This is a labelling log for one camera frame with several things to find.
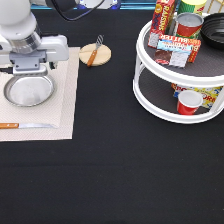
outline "black container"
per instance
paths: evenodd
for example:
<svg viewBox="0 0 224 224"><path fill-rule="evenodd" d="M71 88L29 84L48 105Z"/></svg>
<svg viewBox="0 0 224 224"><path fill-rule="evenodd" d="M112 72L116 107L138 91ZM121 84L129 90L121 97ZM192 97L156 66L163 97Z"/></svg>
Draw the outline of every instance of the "black container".
<svg viewBox="0 0 224 224"><path fill-rule="evenodd" d="M215 13L205 17L201 36L209 46L224 50L224 13Z"/></svg>

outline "metal bowl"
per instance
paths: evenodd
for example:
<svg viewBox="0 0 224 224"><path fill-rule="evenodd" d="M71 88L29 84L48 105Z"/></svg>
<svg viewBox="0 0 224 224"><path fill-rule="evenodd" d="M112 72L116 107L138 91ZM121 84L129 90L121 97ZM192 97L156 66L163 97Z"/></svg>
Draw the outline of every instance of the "metal bowl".
<svg viewBox="0 0 224 224"><path fill-rule="evenodd" d="M205 17L201 36L209 46L224 50L224 13L215 13Z"/></svg>
<svg viewBox="0 0 224 224"><path fill-rule="evenodd" d="M15 106L32 107L46 101L54 86L50 76L13 77L5 85L4 96Z"/></svg>

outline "cable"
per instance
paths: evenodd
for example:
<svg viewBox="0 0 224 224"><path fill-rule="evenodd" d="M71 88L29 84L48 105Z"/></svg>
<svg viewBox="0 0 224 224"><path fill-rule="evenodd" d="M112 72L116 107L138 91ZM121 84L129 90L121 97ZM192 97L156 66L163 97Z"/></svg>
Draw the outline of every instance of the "cable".
<svg viewBox="0 0 224 224"><path fill-rule="evenodd" d="M82 17L88 15L89 13L91 13L94 9L98 8L100 5L102 5L104 3L105 0L102 0L98 5L96 5L94 8L90 9L89 11L83 13L82 15L76 17L76 18L73 18L73 19L70 19L68 17L66 17L62 11L60 10L60 7L58 6L57 2L55 0L51 0L52 4L54 5L56 11L59 13L59 15L65 19L66 21L69 21L69 22L73 22L73 21L76 21L78 19L81 19Z"/></svg>

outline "white paper mat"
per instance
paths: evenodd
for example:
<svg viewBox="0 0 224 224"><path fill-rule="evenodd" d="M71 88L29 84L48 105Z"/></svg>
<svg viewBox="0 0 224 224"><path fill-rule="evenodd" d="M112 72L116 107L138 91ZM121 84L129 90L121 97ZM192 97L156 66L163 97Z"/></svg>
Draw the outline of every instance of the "white paper mat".
<svg viewBox="0 0 224 224"><path fill-rule="evenodd" d="M69 60L59 62L56 70L50 70L56 90L41 105L25 108L11 105L3 95L3 89L11 75L0 74L0 123L48 123L57 129L0 130L0 141L72 139L79 48L69 49Z"/></svg>

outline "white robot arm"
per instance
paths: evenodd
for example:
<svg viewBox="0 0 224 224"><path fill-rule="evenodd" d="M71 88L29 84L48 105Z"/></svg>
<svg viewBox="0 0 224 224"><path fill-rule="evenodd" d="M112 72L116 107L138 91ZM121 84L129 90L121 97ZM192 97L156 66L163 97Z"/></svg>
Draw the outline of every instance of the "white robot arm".
<svg viewBox="0 0 224 224"><path fill-rule="evenodd" d="M80 0L0 0L0 65L12 63L12 73L15 76L46 75L47 69L40 63L68 60L67 38L62 35L42 37L31 12L31 5L56 8L61 15L79 2Z"/></svg>

